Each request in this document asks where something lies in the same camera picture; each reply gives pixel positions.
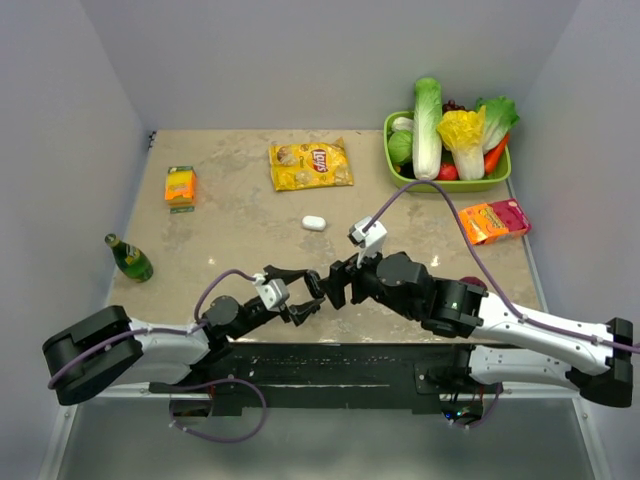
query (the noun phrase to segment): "green vegetable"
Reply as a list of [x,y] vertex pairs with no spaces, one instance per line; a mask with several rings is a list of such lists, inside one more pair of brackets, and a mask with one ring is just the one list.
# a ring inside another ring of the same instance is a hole
[[413,114],[413,171],[416,178],[433,180],[440,172],[442,140],[436,127],[442,120],[442,88],[434,78],[416,82]]
[[479,180],[484,176],[482,156],[482,132],[485,108],[480,111],[450,111],[443,115],[438,125],[442,143],[451,151],[460,180]]
[[399,130],[387,142],[389,159],[394,165],[404,165],[411,160],[413,133]]
[[476,102],[476,112],[482,106],[487,107],[482,139],[482,151],[487,153],[502,141],[504,136],[518,123],[520,117],[516,113],[516,103],[507,97],[497,97],[490,100],[479,98]]

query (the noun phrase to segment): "carrot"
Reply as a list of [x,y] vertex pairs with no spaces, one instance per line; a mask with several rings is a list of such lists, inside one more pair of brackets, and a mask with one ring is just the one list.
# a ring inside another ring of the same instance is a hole
[[510,133],[507,133],[500,143],[492,150],[489,150],[484,156],[484,173],[489,175],[493,173],[493,171],[498,166],[498,162],[500,161],[500,157],[502,157],[502,152],[504,152],[504,147],[507,146],[507,142],[509,141]]

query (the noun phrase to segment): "white object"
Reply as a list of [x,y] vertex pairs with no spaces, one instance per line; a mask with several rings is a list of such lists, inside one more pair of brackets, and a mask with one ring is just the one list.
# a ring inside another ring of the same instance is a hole
[[262,273],[256,273],[254,278],[253,285],[267,310],[270,312],[282,310],[286,301],[289,300],[289,290],[285,283],[279,278],[266,282]]
[[313,230],[314,232],[321,232],[327,226],[327,221],[322,217],[315,217],[313,215],[307,215],[302,219],[302,227],[307,230]]
[[129,383],[160,382],[170,385],[178,383],[191,372],[191,365],[199,362],[209,353],[209,340],[202,331],[187,335],[192,327],[182,327],[185,336],[155,333],[156,328],[179,330],[175,325],[160,325],[131,319],[129,328],[146,328],[150,333],[136,335],[134,338],[142,344],[142,356],[120,375],[112,385]]
[[471,352],[469,368],[469,376],[484,385],[524,382],[578,390],[565,377],[565,373],[571,370],[571,365],[531,350],[478,345]]
[[[606,325],[575,322],[519,305],[516,305],[516,308],[541,323],[613,341],[613,335],[607,331]],[[482,299],[478,317],[482,318],[484,323],[475,328],[472,334],[474,338],[497,340],[533,350],[568,363],[588,375],[599,375],[609,370],[606,362],[607,357],[613,357],[611,347],[594,345],[588,340],[542,330],[519,321],[494,293],[489,293],[487,298]]]
[[391,131],[399,132],[401,130],[408,130],[409,132],[413,132],[413,120],[407,117],[398,117],[393,122],[391,122]]
[[382,245],[387,239],[387,229],[384,228],[380,222],[375,222],[366,232],[364,231],[364,227],[370,221],[371,217],[365,217],[349,230],[351,241],[360,248],[357,263],[358,268],[360,268],[365,258],[373,258],[378,252],[381,252]]

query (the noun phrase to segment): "red tomato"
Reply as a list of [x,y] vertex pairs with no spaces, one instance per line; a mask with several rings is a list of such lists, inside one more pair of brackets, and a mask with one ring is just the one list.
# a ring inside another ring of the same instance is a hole
[[455,165],[451,163],[443,163],[440,165],[440,172],[436,177],[436,180],[457,180],[458,179],[458,170],[456,170]]

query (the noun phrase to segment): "snack box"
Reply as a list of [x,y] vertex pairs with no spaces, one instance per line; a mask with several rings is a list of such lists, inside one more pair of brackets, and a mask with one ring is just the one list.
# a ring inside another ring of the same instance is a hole
[[193,167],[169,167],[164,199],[170,207],[192,207],[196,204],[196,172]]
[[459,216],[474,245],[521,237],[531,230],[531,223],[515,198],[474,205],[461,210]]

